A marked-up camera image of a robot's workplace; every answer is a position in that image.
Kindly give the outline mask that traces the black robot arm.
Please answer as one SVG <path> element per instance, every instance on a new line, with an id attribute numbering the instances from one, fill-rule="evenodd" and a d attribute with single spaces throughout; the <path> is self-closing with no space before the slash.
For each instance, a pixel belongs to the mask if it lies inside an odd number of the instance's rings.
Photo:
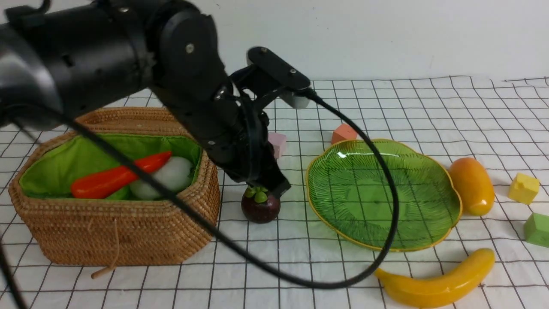
<path id="1" fill-rule="evenodd" d="M 268 142 L 263 108 L 286 92 L 291 66 L 262 46 L 229 75 L 217 28 L 184 0 L 94 0 L 57 12 L 5 10 L 1 126 L 61 125 L 148 88 L 235 182 L 281 197 L 290 182 Z"/>

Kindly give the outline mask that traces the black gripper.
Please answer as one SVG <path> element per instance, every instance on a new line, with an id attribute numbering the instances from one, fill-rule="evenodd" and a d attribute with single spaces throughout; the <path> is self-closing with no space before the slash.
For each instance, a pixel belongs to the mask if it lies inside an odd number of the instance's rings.
<path id="1" fill-rule="evenodd" d="M 277 198 L 291 188 L 249 100 L 190 99 L 189 131 L 235 182 L 266 188 Z"/>

